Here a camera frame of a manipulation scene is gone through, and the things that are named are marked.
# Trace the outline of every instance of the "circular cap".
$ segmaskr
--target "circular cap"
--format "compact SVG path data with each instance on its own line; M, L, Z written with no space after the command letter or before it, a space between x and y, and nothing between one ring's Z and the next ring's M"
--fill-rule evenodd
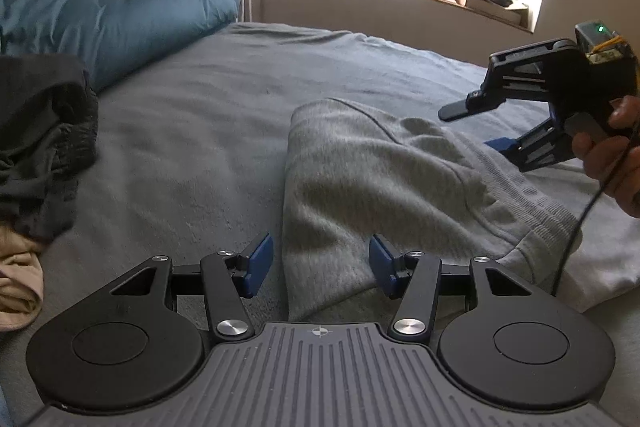
M427 326L418 319L400 319L394 324L394 329L403 335L418 335L422 333Z
M555 362L569 349L569 341L562 331L535 322L500 328L494 335L494 344L505 357L534 365Z
M135 359L145 350L148 340L145 331L133 324L111 322L81 331L73 339L72 347L85 362L115 365Z
M249 330L249 325L238 319L228 319L218 323L216 326L218 333L221 335L227 335L228 337L236 337L242 335Z

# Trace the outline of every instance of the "teal satin pillow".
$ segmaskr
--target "teal satin pillow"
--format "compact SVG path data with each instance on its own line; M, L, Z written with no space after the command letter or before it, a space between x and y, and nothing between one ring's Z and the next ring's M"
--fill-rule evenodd
M0 52L80 57L100 91L238 17L239 0L0 0Z

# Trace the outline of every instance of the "human hand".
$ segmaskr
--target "human hand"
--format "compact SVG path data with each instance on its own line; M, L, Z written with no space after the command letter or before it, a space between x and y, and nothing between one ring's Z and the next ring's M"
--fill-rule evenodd
M640 118L640 98L626 96L609 117L613 129L632 128ZM618 159L629 144L628 138L614 136L598 144L587 133L578 133L572 143L574 154L584 162L588 177L605 182ZM640 204L634 201L640 192L640 146L634 147L626 157L618 173L607 186L605 193L616 200L629 216L640 218Z

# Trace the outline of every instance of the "ridged gray surface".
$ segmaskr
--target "ridged gray surface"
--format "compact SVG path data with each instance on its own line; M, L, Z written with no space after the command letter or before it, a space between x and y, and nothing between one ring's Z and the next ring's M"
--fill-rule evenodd
M49 408L31 427L613 427L592 404L524 415L463 394L426 349L396 344L374 324L270 323L223 344L180 393L120 416Z

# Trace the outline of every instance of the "screw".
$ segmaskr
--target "screw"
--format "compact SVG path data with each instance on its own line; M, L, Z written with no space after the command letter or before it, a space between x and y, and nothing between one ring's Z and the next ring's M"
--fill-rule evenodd
M228 337L237 337L249 330L249 325L238 319L227 319L226 321L219 322L216 326L218 333L226 335Z
M418 335L427 329L427 326L418 319L400 319L394 324L394 329L403 335Z

